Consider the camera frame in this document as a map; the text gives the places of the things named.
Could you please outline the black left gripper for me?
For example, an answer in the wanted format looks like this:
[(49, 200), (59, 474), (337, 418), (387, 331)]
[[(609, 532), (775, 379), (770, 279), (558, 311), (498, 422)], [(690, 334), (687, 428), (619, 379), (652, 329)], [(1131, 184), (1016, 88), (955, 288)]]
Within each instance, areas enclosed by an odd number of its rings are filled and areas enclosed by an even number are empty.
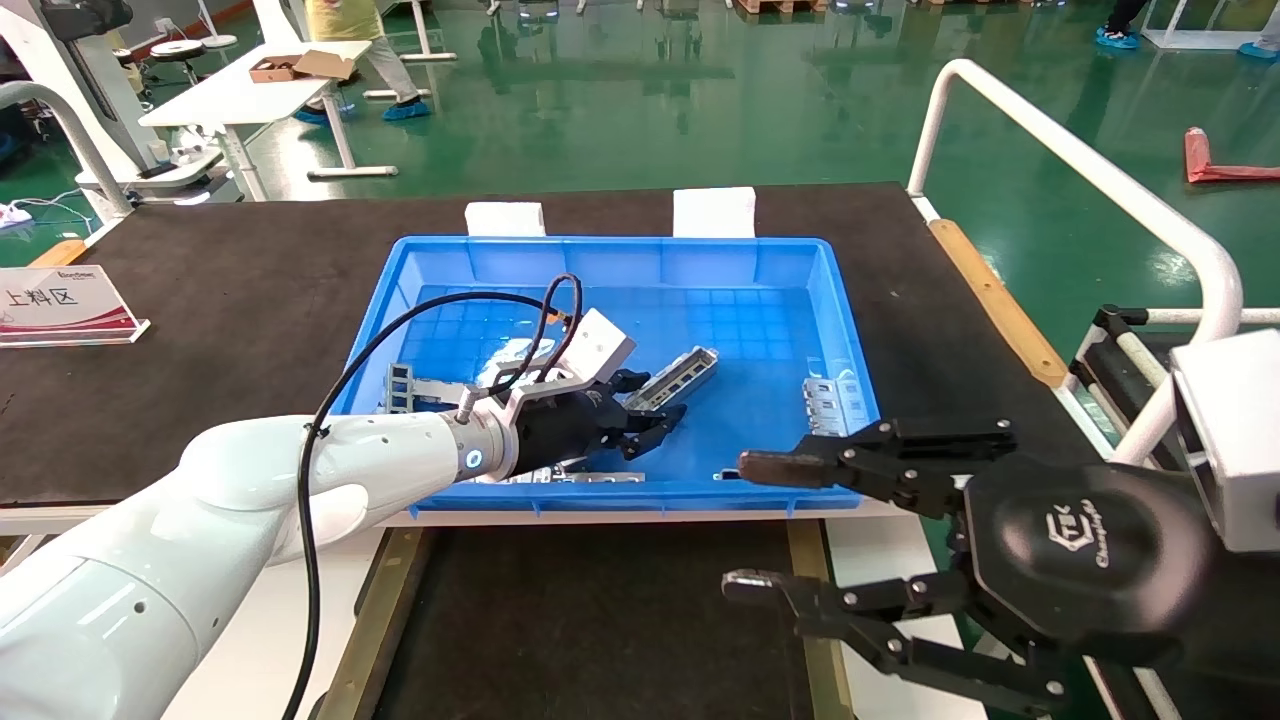
[(689, 411), (686, 404), (652, 411), (627, 410), (613, 395), (640, 391), (649, 372), (618, 369), (605, 383), (590, 389), (536, 398), (524, 404), (515, 418), (517, 454), (513, 475), (585, 457), (604, 445), (627, 461), (658, 448)]

